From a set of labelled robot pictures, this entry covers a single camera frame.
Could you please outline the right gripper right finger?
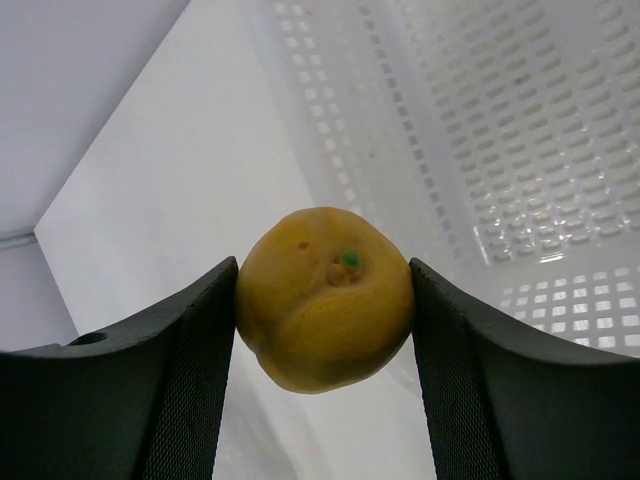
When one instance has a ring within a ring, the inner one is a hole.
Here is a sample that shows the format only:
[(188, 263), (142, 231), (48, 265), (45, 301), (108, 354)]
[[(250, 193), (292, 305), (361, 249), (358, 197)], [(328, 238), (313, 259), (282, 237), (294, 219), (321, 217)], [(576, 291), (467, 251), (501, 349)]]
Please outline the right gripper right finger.
[(440, 479), (635, 479), (639, 362), (544, 333), (410, 263)]

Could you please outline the white plastic basket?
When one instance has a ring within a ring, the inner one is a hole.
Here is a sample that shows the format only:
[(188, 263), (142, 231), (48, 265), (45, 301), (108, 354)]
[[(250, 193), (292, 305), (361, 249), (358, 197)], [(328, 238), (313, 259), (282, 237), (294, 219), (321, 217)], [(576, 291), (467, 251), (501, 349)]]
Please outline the white plastic basket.
[[(313, 200), (467, 294), (639, 362), (635, 1), (247, 1)], [(338, 479), (438, 478), (412, 337), (300, 405)]]

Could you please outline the yellow toy fruit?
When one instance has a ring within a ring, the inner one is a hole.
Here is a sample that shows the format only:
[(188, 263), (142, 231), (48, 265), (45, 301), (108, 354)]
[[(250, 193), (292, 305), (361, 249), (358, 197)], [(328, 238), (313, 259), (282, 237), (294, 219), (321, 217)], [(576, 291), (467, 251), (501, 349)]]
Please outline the yellow toy fruit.
[(319, 394), (381, 370), (411, 333), (409, 264), (361, 216), (333, 207), (295, 211), (243, 262), (236, 327), (279, 387)]

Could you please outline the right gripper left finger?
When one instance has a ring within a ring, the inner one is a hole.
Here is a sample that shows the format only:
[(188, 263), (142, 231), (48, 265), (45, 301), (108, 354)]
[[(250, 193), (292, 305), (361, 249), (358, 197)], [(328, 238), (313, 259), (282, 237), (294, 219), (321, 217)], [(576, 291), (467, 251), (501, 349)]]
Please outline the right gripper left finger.
[(208, 479), (238, 265), (67, 345), (1, 356), (5, 479)]

